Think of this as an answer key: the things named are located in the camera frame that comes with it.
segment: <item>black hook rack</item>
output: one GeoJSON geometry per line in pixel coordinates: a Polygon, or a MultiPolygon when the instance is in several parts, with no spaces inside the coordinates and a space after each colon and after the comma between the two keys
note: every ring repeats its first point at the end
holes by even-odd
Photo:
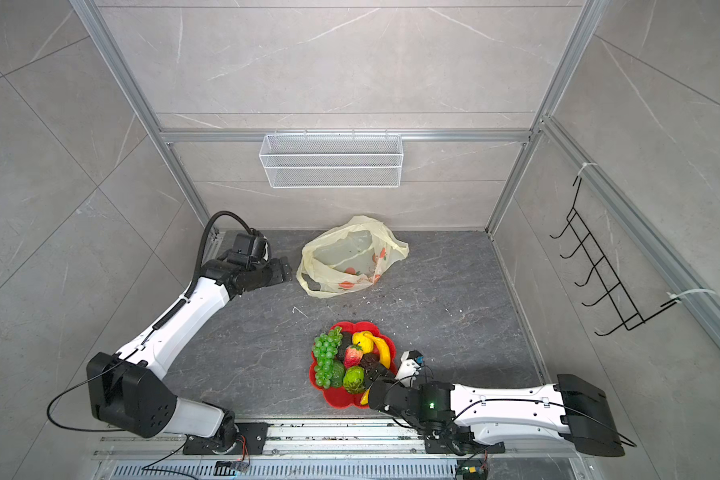
{"type": "Polygon", "coordinates": [[[603,252],[603,249],[600,248],[600,244],[597,242],[597,238],[595,238],[595,236],[592,235],[592,231],[586,225],[586,222],[584,222],[584,218],[582,218],[581,215],[579,215],[578,210],[576,210],[576,199],[578,199],[579,190],[581,189],[581,177],[576,176],[576,180],[574,180],[574,184],[572,185],[572,187],[576,187],[576,195],[574,196],[574,203],[573,203],[573,205],[571,205],[570,210],[568,211],[568,215],[566,215],[566,217],[565,217],[565,219],[567,220],[565,228],[563,228],[563,231],[560,232],[559,235],[557,235],[557,236],[550,235],[550,237],[552,237],[554,239],[558,239],[565,233],[566,230],[568,230],[570,228],[570,231],[574,232],[574,235],[576,236],[576,239],[579,241],[579,243],[578,243],[578,245],[576,245],[576,248],[574,249],[573,252],[571,252],[570,255],[567,255],[567,256],[560,255],[560,258],[564,258],[564,259],[571,258],[573,255],[576,254],[577,251],[579,251],[579,248],[581,248],[584,251],[584,253],[586,254],[586,258],[589,260],[590,264],[592,265],[592,268],[590,268],[590,272],[586,276],[586,280],[584,281],[584,283],[574,282],[574,284],[576,286],[585,286],[587,283],[590,282],[590,279],[592,278],[592,274],[597,274],[597,279],[600,281],[600,284],[605,289],[605,293],[599,299],[597,299],[595,302],[593,302],[593,303],[582,302],[581,304],[584,306],[595,306],[595,305],[597,305],[597,303],[601,302],[605,297],[608,297],[611,304],[616,309],[616,313],[619,314],[619,319],[621,320],[621,322],[618,325],[616,325],[613,329],[611,329],[610,331],[608,331],[606,333],[600,333],[600,332],[596,331],[595,334],[598,336],[610,335],[611,333],[615,332],[622,326],[627,330],[635,329],[638,326],[643,325],[643,323],[647,322],[648,320],[651,320],[654,316],[659,315],[663,311],[671,308],[673,305],[680,303],[680,299],[674,298],[674,299],[671,299],[671,300],[659,305],[659,311],[653,313],[653,315],[651,315],[651,316],[643,316],[643,314],[640,313],[640,311],[637,309],[637,306],[635,305],[634,301],[632,300],[632,296],[630,295],[630,292],[626,289],[626,287],[622,283],[621,278],[619,278],[619,274],[615,271],[614,266],[611,265],[610,260],[608,260],[608,257],[606,257],[605,253],[603,252]],[[572,224],[572,222],[574,221],[574,218],[578,218],[579,222],[581,222],[581,224],[584,226],[585,231],[586,231],[586,234],[584,236],[581,236],[581,235],[579,235],[578,232],[576,232],[576,229],[574,228],[574,226],[572,224]],[[591,238],[592,241],[594,242],[594,244],[596,246],[595,252],[590,252],[586,248],[586,245],[584,244],[584,242],[588,238],[591,238]],[[592,254],[594,254],[596,257],[598,257],[597,261],[592,259],[592,257],[593,257],[592,254]],[[603,261],[605,261],[605,263],[608,265],[608,268],[610,268],[610,271],[614,274],[614,278],[616,279],[616,283],[613,284],[611,287],[608,287],[606,285],[605,281],[603,280],[603,276],[600,274],[600,272],[597,269],[597,266],[600,264],[600,262],[603,262],[603,261]],[[624,318],[624,315],[622,314],[621,310],[619,309],[618,305],[616,304],[614,298],[611,295],[617,288],[620,288],[621,291],[624,292],[624,294],[626,295],[626,298],[629,299],[630,304],[632,305],[632,307],[635,310],[635,313],[626,319],[624,318]],[[635,319],[635,318],[638,319],[638,322],[635,325],[629,326],[626,324],[627,322],[629,322],[630,320],[635,319]]]}

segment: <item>plastic bag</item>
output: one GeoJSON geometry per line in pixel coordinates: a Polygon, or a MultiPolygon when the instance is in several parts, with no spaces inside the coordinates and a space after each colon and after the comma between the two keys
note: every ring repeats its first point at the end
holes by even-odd
{"type": "Polygon", "coordinates": [[[296,278],[310,296],[330,298],[370,287],[407,256],[408,244],[394,238],[382,222],[359,215],[304,245],[296,278]],[[304,274],[318,290],[310,288],[304,274]]]}

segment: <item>white zip tie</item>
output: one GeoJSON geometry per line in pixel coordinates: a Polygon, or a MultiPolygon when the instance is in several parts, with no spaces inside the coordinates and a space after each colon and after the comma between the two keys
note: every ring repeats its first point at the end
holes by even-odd
{"type": "Polygon", "coordinates": [[[590,164],[590,163],[587,163],[587,162],[582,163],[582,164],[581,164],[581,168],[579,168],[579,173],[576,174],[576,176],[577,176],[577,177],[580,177],[580,176],[581,176],[581,172],[583,172],[584,169],[585,169],[586,167],[588,167],[589,165],[597,165],[597,164],[590,164]]]}
{"type": "Polygon", "coordinates": [[[678,297],[688,295],[689,293],[711,293],[712,295],[717,295],[717,292],[708,288],[691,288],[690,290],[686,290],[685,292],[680,292],[677,294],[670,292],[667,292],[666,294],[670,296],[670,299],[675,300],[678,299],[678,297]]]}

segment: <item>mesh basket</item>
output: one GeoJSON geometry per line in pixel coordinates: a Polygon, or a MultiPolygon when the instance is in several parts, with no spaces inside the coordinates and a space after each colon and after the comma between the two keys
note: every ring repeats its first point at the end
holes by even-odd
{"type": "Polygon", "coordinates": [[[397,134],[269,134],[259,158],[272,188],[399,187],[397,134]]]}

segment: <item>tile wall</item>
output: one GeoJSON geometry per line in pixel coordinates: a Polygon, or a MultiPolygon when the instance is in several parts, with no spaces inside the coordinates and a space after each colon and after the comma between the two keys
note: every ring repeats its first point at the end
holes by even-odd
{"type": "MultiPolygon", "coordinates": [[[[614,0],[555,116],[720,294],[720,2],[614,0]]],[[[720,350],[682,306],[595,334],[618,322],[614,308],[582,306],[603,289],[574,284],[590,266],[581,250],[560,258],[570,231],[550,238],[574,195],[567,162],[542,142],[496,235],[547,368],[603,382],[635,433],[642,449],[602,461],[607,478],[720,478],[720,350]]],[[[656,311],[668,285],[586,187],[577,208],[640,311],[656,311]]]]}
{"type": "MultiPolygon", "coordinates": [[[[66,0],[0,2],[0,478],[81,478],[45,407],[188,283],[202,227],[66,0]]],[[[86,390],[54,410],[102,428],[86,390]]]]}
{"type": "MultiPolygon", "coordinates": [[[[164,128],[528,129],[573,0],[100,0],[164,128]]],[[[177,144],[209,210],[264,228],[354,214],[478,230],[518,144],[405,145],[397,189],[274,190],[256,144],[177,144]]]]}

